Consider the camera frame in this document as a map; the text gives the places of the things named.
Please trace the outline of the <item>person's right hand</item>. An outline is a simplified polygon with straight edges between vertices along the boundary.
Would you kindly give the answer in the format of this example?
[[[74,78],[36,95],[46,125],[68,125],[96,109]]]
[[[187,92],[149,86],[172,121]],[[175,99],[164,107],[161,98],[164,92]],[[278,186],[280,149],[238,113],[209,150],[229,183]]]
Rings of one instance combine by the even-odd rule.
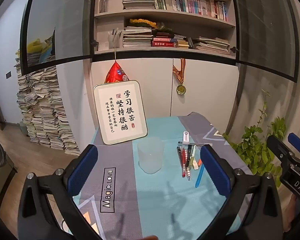
[[[295,228],[300,220],[300,199],[292,194],[289,204],[283,212],[283,231]]]

